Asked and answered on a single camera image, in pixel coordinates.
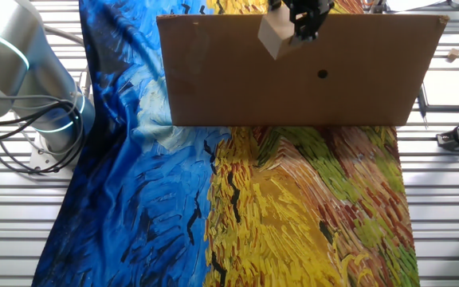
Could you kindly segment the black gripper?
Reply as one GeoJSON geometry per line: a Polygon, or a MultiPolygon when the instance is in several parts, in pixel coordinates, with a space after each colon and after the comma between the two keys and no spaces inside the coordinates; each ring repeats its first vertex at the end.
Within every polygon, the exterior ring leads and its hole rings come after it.
{"type": "MultiPolygon", "coordinates": [[[[327,14],[335,5],[333,0],[283,0],[283,3],[289,8],[294,37],[301,41],[317,38],[319,17],[327,14]]],[[[279,9],[281,5],[281,0],[268,0],[269,11],[279,9]]]]}

